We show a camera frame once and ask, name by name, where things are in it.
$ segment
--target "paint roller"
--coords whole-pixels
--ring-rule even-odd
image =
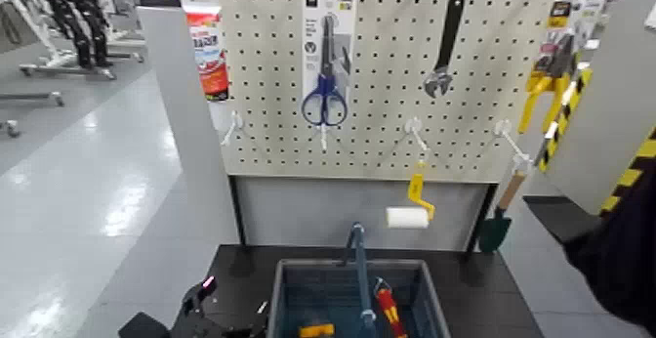
[[[424,188],[424,174],[422,169],[426,166],[423,160],[417,163],[418,171],[412,175],[408,185],[408,199],[419,207],[388,207],[386,214],[388,227],[391,229],[426,229],[432,221],[435,206],[422,200]]]

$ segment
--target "white partition wall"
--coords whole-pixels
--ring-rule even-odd
[[[176,140],[192,214],[216,217],[218,243],[236,243],[237,227],[221,145],[200,86],[186,16],[180,8],[139,8],[148,54]]]

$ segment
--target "mannequin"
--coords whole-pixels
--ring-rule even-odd
[[[85,68],[94,67],[91,63],[91,47],[89,38],[80,26],[70,3],[82,15],[89,25],[94,43],[94,57],[96,66],[107,67],[111,63],[107,61],[107,41],[103,27],[107,21],[103,11],[98,5],[98,0],[46,0],[53,9],[54,18],[66,38],[70,38],[68,32],[72,33],[73,43],[77,49],[77,62]]]

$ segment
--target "blue scissors handle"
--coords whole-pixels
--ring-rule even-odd
[[[320,105],[319,117],[310,117],[308,104],[312,103],[310,105],[315,105],[317,101],[319,101]],[[329,104],[331,102],[337,102],[342,109],[342,116],[338,116],[339,118],[335,121],[331,121],[329,115]],[[337,90],[334,76],[325,77],[319,75],[318,87],[303,100],[301,112],[303,113],[303,118],[312,125],[337,126],[347,119],[349,113],[347,101]]]

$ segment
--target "pink light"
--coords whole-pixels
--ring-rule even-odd
[[[212,283],[213,280],[214,280],[214,276],[210,275],[210,277],[203,282],[203,288],[207,288],[210,285],[210,283]]]

